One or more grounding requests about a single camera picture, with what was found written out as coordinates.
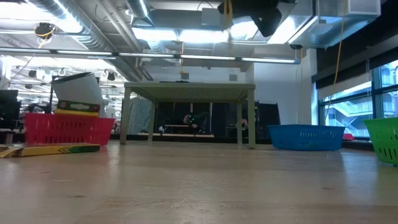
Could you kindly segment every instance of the red object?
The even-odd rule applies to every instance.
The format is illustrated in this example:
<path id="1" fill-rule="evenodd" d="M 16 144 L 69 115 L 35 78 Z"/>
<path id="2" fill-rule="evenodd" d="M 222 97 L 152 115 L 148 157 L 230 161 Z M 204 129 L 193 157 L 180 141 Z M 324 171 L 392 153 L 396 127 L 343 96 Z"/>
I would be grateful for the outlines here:
<path id="1" fill-rule="evenodd" d="M 92 143 L 106 145 L 111 136 L 113 118 L 70 114 L 25 114 L 25 142 Z"/>
<path id="2" fill-rule="evenodd" d="M 352 134 L 344 134 L 343 139 L 349 140 L 349 141 L 354 141 L 354 136 Z"/>

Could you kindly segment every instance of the desk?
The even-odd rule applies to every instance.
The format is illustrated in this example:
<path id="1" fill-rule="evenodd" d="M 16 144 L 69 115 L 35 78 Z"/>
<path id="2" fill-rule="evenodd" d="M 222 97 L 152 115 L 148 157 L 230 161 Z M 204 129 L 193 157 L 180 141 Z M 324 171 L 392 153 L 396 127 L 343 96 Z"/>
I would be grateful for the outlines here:
<path id="1" fill-rule="evenodd" d="M 124 83 L 124 101 L 121 123 L 120 144 L 126 143 L 130 122 L 131 93 L 136 93 L 152 102 L 148 140 L 154 133 L 155 110 L 158 102 L 187 103 L 236 103 L 237 123 L 242 123 L 242 103 L 248 101 L 249 148 L 256 147 L 254 120 L 255 84 L 218 84 L 218 83 Z M 242 127 L 238 125 L 238 144 L 242 144 Z"/>

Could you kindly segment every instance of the blue plastic basket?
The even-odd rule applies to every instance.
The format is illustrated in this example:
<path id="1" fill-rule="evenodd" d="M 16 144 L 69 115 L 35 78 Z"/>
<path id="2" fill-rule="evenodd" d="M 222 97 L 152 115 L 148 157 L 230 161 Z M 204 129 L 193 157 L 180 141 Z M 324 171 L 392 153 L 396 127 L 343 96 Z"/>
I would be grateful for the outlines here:
<path id="1" fill-rule="evenodd" d="M 272 145 L 281 149 L 303 151 L 339 150 L 345 127 L 305 124 L 268 126 Z"/>

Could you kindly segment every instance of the green plastic basket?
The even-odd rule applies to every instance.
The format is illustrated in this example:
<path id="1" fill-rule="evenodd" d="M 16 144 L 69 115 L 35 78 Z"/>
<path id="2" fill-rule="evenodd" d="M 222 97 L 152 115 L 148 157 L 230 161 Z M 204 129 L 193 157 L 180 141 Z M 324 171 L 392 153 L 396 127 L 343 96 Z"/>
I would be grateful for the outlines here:
<path id="1" fill-rule="evenodd" d="M 380 161 L 398 166 L 398 118 L 370 119 L 364 123 Z"/>

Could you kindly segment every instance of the wooden table surface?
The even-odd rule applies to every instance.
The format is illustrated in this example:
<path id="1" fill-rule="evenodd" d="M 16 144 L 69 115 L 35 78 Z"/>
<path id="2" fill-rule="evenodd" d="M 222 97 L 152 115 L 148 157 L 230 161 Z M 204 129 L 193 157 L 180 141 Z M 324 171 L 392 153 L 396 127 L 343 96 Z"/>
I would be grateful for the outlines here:
<path id="1" fill-rule="evenodd" d="M 398 222 L 398 168 L 366 151 L 137 141 L 0 168 L 1 223 Z"/>

